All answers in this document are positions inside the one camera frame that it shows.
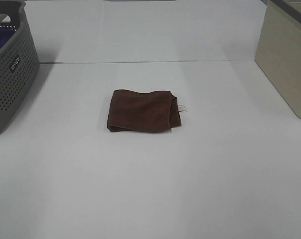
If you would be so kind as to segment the brown towel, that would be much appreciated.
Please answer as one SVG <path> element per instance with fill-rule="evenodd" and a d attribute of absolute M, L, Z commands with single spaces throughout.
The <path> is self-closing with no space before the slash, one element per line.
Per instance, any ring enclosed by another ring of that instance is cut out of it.
<path fill-rule="evenodd" d="M 181 125 L 178 100 L 170 91 L 113 92 L 107 119 L 110 132 L 160 133 Z"/>

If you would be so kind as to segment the grey perforated laundry basket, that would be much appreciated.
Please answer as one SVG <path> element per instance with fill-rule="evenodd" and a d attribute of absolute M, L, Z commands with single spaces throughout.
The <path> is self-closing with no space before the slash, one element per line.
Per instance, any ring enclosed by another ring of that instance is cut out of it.
<path fill-rule="evenodd" d="M 19 109 L 39 70 L 24 7 L 23 0 L 0 0 L 0 14 L 10 18 L 0 22 L 0 28 L 17 29 L 16 42 L 0 56 L 0 133 Z"/>

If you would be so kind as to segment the beige storage box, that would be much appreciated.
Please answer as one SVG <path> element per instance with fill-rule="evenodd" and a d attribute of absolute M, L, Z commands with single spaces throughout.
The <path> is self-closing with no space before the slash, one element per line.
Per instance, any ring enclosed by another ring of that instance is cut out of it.
<path fill-rule="evenodd" d="M 301 0 L 268 1 L 255 62 L 301 119 Z"/>

